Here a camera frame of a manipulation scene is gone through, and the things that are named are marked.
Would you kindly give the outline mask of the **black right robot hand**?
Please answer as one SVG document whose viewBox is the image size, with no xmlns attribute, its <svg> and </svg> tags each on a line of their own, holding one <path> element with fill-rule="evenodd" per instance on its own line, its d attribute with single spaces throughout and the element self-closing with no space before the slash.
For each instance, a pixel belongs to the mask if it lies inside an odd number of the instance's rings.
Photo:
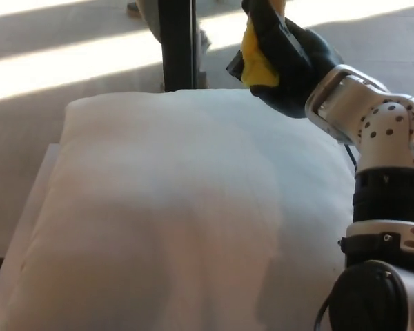
<svg viewBox="0 0 414 331">
<path fill-rule="evenodd" d="M 244 1 L 241 82 L 274 110 L 302 119 L 305 104 L 342 58 L 321 36 L 276 11 L 270 1 Z"/>
</svg>

